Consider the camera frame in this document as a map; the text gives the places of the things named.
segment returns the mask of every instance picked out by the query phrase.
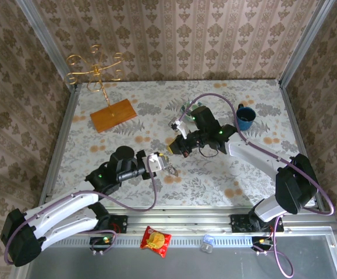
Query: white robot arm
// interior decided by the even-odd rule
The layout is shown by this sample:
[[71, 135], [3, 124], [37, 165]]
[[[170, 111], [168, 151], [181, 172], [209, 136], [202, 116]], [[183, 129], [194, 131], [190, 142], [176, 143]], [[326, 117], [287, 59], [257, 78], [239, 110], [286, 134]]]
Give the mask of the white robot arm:
[[112, 217], [98, 201], [100, 195], [108, 196], [119, 189], [123, 181], [150, 173], [170, 170], [172, 165], [160, 153], [148, 156], [128, 146], [120, 146], [98, 169], [87, 175], [77, 187], [52, 201], [21, 213], [11, 211], [5, 221], [0, 239], [6, 246], [15, 266], [35, 259], [40, 252], [73, 234], [91, 230], [109, 229]]
[[254, 145], [276, 155], [276, 159], [252, 148], [238, 134], [237, 129], [229, 124], [220, 126], [212, 112], [206, 106], [201, 106], [191, 112], [191, 116], [198, 128], [190, 132], [182, 121], [172, 121], [170, 126], [175, 131], [185, 131], [185, 134], [178, 135], [168, 146], [168, 150], [173, 154], [188, 157], [194, 148], [203, 148], [209, 145], [210, 148], [220, 151], [229, 156], [241, 158], [264, 173], [269, 175], [276, 183], [275, 195], [260, 201], [249, 213], [249, 219], [255, 231], [259, 231], [266, 223], [271, 222], [276, 216], [286, 212], [297, 214], [305, 204], [317, 193], [315, 186], [308, 180], [294, 171], [291, 167], [282, 163], [285, 159], [300, 170], [317, 181], [313, 168], [307, 157], [298, 154], [289, 157], [286, 154], [277, 153], [272, 149], [262, 146], [257, 142]]

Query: wall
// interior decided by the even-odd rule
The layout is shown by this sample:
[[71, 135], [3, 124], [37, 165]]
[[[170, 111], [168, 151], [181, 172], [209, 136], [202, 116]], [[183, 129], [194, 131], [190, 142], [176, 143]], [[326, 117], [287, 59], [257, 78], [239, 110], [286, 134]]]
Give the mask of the wall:
[[0, 232], [10, 210], [37, 204], [68, 97], [22, 11], [0, 0]]
[[125, 53], [122, 70], [134, 81], [278, 78], [317, 0], [34, 3], [63, 57], [91, 59], [89, 46], [102, 44], [109, 62]]
[[337, 1], [287, 87], [300, 132], [337, 218]]

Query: floral tablecloth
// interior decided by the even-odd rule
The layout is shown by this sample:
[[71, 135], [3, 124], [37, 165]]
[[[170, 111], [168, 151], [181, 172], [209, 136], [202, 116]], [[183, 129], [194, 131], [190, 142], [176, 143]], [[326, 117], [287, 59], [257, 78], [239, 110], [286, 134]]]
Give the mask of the floral tablecloth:
[[[247, 137], [279, 152], [298, 153], [295, 137], [279, 86], [275, 80], [233, 81], [159, 81], [106, 84], [111, 103], [128, 98], [137, 117], [103, 133], [97, 133], [90, 113], [106, 107], [101, 92], [90, 92], [83, 84], [73, 116], [61, 168], [53, 191], [62, 194], [84, 180], [85, 176], [109, 159], [121, 145], [136, 152], [160, 151], [169, 156], [179, 177], [157, 173], [158, 206], [252, 206], [272, 195], [275, 185], [259, 169], [245, 161], [219, 153], [205, 158], [194, 151], [188, 158], [170, 155], [166, 145], [175, 132], [168, 126], [180, 115], [183, 103], [205, 92], [227, 97], [235, 105], [242, 102], [256, 111]], [[216, 97], [201, 100], [220, 124], [233, 123], [229, 106]], [[204, 148], [205, 155], [213, 151]], [[112, 197], [129, 206], [149, 206], [153, 201], [152, 183], [141, 177], [123, 182]], [[107, 206], [113, 203], [102, 200]]]

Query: chip bag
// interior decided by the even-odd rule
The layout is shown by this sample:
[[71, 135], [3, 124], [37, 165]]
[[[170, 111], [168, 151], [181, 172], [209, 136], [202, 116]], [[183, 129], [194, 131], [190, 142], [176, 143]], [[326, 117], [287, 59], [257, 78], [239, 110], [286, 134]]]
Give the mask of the chip bag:
[[169, 242], [171, 241], [170, 234], [163, 234], [159, 231], [153, 230], [151, 227], [147, 227], [144, 233], [143, 240], [141, 241], [140, 248], [149, 248], [155, 253], [165, 257], [168, 249]]

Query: gold candelabra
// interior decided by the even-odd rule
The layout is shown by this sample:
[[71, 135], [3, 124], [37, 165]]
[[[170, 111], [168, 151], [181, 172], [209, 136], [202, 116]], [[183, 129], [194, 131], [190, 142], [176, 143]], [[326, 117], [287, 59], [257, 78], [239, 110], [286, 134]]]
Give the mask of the gold candelabra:
[[[104, 84], [103, 84], [102, 79], [101, 79], [101, 72], [108, 69], [108, 68], [114, 67], [114, 66], [122, 63], [122, 61], [124, 60], [124, 57], [123, 57], [123, 54], [121, 52], [117, 52], [113, 56], [113, 59], [116, 60], [116, 62], [114, 64], [111, 64], [109, 66], [101, 66], [102, 57], [104, 57], [104, 49], [101, 48], [101, 45], [93, 45], [93, 46], [90, 47], [90, 52], [93, 53], [93, 54], [100, 51], [100, 49], [101, 49], [101, 53], [100, 53], [100, 58], [98, 59], [98, 63], [93, 64], [93, 65], [90, 62], [86, 61], [83, 57], [81, 57], [78, 54], [70, 55], [66, 59], [66, 63], [69, 66], [73, 66], [76, 63], [79, 63], [80, 61], [83, 61], [90, 68], [90, 70], [85, 71], [85, 72], [74, 71], [74, 72], [68, 73], [65, 77], [65, 83], [76, 84], [78, 76], [84, 75], [84, 74], [92, 74], [92, 77], [87, 84], [88, 90], [91, 91], [91, 92], [98, 92], [98, 91], [102, 90], [102, 92], [104, 93], [105, 99], [108, 103], [108, 106], [110, 106], [110, 100], [108, 98], [108, 95], [106, 93], [106, 89], [105, 89]], [[110, 79], [110, 81], [120, 81], [122, 79], [122, 76], [120, 75], [120, 74], [122, 74], [122, 70], [118, 69], [115, 72], [116, 72], [117, 78], [112, 78], [112, 79]], [[96, 82], [97, 84], [99, 84], [100, 87], [97, 88], [97, 89], [91, 89], [89, 87], [89, 85], [93, 82]]]
[[[88, 67], [89, 71], [84, 72], [71, 72], [68, 73], [65, 77], [65, 82], [68, 84], [76, 84], [78, 76], [84, 75], [84, 74], [91, 74], [90, 81], [87, 84], [88, 90], [91, 92], [98, 92], [101, 91], [104, 93], [105, 99], [108, 103], [108, 106], [106, 108], [103, 108], [97, 112], [93, 112], [90, 114], [92, 122], [94, 124], [94, 127], [96, 130], [101, 133], [105, 130], [108, 130], [118, 124], [123, 123], [124, 121], [128, 121], [129, 119], [132, 119], [136, 117], [136, 112], [134, 111], [131, 103], [128, 99], [124, 99], [118, 103], [115, 103], [113, 105], [110, 105], [110, 100], [108, 98], [108, 95], [106, 93], [106, 89], [104, 87], [104, 84], [102, 82], [101, 78], [101, 72], [104, 70], [107, 70], [108, 68], [114, 67], [124, 60], [123, 54], [120, 52], [117, 52], [113, 55], [113, 61], [114, 63], [108, 66], [102, 66], [101, 63], [103, 62], [104, 57], [104, 50], [101, 48], [101, 45], [93, 45], [90, 48], [90, 52], [95, 55], [95, 58], [97, 60], [97, 55], [100, 53], [100, 58], [98, 58], [98, 62], [96, 64], [91, 64], [90, 62], [86, 61], [83, 57], [81, 57], [78, 54], [70, 55], [66, 59], [66, 63], [69, 66], [73, 66], [76, 63], [79, 63], [80, 61], [83, 61]], [[122, 71], [116, 70], [116, 78], [110, 79], [110, 81], [119, 81], [122, 79]], [[90, 84], [96, 82], [96, 84], [99, 85], [99, 88], [90, 88]]]

